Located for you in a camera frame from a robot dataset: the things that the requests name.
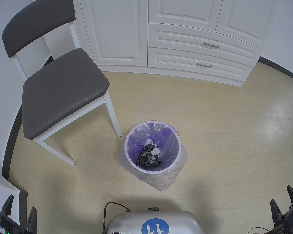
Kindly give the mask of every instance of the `blue circle logo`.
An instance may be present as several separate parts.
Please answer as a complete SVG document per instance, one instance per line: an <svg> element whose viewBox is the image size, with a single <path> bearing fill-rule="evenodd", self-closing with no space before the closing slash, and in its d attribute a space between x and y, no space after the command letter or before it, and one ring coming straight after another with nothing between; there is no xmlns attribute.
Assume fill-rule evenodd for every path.
<svg viewBox="0 0 293 234"><path fill-rule="evenodd" d="M169 225L162 219L153 218L142 225L142 234L168 234Z"/></svg>

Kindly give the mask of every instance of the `drawer handle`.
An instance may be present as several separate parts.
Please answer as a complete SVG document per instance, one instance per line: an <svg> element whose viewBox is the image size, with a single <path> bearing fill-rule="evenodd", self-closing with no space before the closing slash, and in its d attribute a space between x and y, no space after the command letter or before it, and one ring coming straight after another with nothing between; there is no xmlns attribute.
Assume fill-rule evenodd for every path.
<svg viewBox="0 0 293 234"><path fill-rule="evenodd" d="M206 67L206 68L211 68L212 66L211 65L203 65L203 64L200 64L200 63L197 63L198 66L202 66L202 67Z"/></svg>
<svg viewBox="0 0 293 234"><path fill-rule="evenodd" d="M214 48L220 48L220 46L219 45L217 45L217 46L214 46L214 45L210 45L210 44L208 44L208 43L203 43L204 45L206 45L206 46L210 46L210 47L214 47Z"/></svg>

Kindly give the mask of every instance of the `trash can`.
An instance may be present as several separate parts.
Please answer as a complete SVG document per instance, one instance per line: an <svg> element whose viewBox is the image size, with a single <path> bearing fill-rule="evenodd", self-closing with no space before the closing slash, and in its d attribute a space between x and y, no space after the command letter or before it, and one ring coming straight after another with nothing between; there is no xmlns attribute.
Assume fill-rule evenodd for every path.
<svg viewBox="0 0 293 234"><path fill-rule="evenodd" d="M157 167L144 169L136 165L136 160L148 139L160 148L159 160L162 163ZM152 120L136 125L128 133L117 160L138 179L163 191L174 183L187 161L187 152L171 125Z"/></svg>

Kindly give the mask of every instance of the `chair leg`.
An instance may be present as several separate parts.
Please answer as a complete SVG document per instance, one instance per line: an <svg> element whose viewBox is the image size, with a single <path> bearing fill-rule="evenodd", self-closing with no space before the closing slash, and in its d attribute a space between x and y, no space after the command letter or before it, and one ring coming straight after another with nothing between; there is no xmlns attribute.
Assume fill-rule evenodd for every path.
<svg viewBox="0 0 293 234"><path fill-rule="evenodd" d="M105 100L105 104L106 104L106 107L108 109L108 112L109 112L110 119L111 119L111 122L113 124L114 130L115 130L117 136L121 137L122 133L121 133L121 130L120 130L120 127L119 127L119 124L118 124L118 121L117 121L117 118L116 118L116 115L115 115L115 112L114 112L114 108L113 108L113 105L112 105L111 98L110 98L108 90L103 95L103 98Z"/></svg>
<svg viewBox="0 0 293 234"><path fill-rule="evenodd" d="M40 146L42 146L44 149L48 150L50 153L54 154L58 158L62 159L64 162L67 162L71 166L75 164L75 162L59 150L54 149L46 140L40 140L38 137L34 139L35 142L37 142Z"/></svg>

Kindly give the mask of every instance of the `chair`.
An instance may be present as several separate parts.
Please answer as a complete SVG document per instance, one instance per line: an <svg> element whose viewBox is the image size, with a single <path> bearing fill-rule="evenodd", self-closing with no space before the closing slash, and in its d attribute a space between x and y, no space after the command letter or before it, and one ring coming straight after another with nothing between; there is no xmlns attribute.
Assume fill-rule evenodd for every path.
<svg viewBox="0 0 293 234"><path fill-rule="evenodd" d="M23 135L74 165L75 162L46 139L94 108L106 104L118 137L122 136L109 96L107 78L80 48L72 0L37 0L22 9L5 27L2 39L22 78ZM69 23L75 50L52 61L27 77L17 53L44 34Z"/></svg>

